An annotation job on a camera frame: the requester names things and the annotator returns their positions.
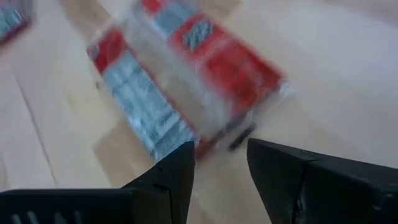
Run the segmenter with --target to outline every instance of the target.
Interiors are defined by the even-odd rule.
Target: blurry package
[[[0,0],[0,44],[29,25],[32,10],[32,0]]]
[[[155,160],[228,147],[283,98],[283,76],[194,2],[139,1],[88,54]]]

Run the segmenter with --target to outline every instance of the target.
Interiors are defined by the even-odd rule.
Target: wooden floor
[[[0,190],[120,187],[151,167],[85,51],[128,2],[36,0],[0,50]],[[201,4],[295,87],[252,136],[398,168],[397,3]],[[190,208],[190,223],[270,223],[244,144],[199,163]]]

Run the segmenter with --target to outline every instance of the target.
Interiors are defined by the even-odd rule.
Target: package in plastic wrapping
[[[0,45],[30,24],[32,10],[32,0],[0,0]]]
[[[283,76],[192,2],[134,3],[88,54],[155,160],[228,147],[283,96]]]

